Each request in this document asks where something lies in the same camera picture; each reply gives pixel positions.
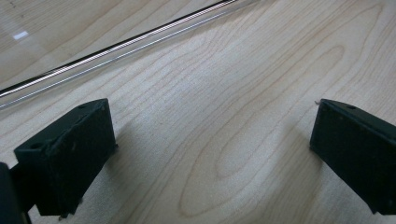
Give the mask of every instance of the screw hole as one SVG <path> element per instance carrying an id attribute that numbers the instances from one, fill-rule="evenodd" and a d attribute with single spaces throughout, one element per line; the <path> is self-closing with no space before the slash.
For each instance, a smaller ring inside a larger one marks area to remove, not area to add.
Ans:
<path id="1" fill-rule="evenodd" d="M 35 149 L 35 148 L 39 148 L 39 147 L 42 147 L 42 146 L 43 146 L 42 143 L 34 143 L 34 144 L 32 144 L 32 145 L 30 146 L 30 148 Z"/>

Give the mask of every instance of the wooden table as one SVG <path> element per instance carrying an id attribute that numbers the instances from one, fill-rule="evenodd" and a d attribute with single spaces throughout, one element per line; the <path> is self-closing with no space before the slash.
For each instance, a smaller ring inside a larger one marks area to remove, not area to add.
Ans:
<path id="1" fill-rule="evenodd" d="M 214 2 L 2 1 L 0 87 Z M 0 158 L 108 98 L 120 151 L 61 223 L 395 223 L 309 150 L 321 98 L 396 124 L 395 74 L 396 1 L 261 1 L 0 111 Z"/>

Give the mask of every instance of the light wood surface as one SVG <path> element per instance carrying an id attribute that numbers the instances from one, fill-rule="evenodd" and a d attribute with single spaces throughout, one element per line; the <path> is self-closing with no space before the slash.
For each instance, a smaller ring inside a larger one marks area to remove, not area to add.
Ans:
<path id="1" fill-rule="evenodd" d="M 0 86 L 213 2 L 2 1 Z M 395 28 L 393 0 L 261 1 L 0 111 L 0 158 L 108 98 L 120 151 L 61 223 L 396 223 L 309 150 L 321 98 L 396 124 Z"/>

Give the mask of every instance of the wood grain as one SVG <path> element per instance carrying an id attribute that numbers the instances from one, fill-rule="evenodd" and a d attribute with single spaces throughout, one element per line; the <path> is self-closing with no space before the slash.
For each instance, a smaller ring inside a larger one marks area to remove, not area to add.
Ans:
<path id="1" fill-rule="evenodd" d="M 1 86 L 213 2 L 4 1 Z M 1 161 L 106 97 L 120 151 L 62 223 L 395 223 L 309 150 L 321 98 L 396 124 L 395 28 L 392 0 L 261 1 L 0 111 Z"/>

